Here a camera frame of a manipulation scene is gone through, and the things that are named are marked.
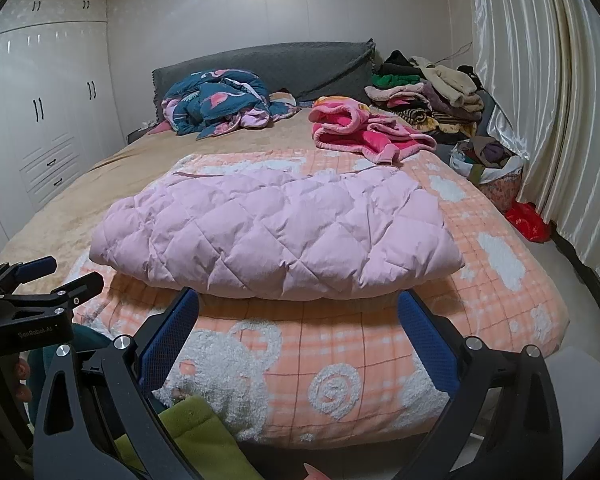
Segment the person's left hand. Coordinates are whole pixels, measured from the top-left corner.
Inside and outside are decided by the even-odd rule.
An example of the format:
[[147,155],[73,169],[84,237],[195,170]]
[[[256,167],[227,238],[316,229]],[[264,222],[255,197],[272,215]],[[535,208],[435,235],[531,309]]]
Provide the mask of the person's left hand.
[[31,369],[28,362],[25,359],[20,358],[16,365],[17,389],[15,396],[23,403],[29,403],[32,399],[32,392],[27,386],[30,374]]

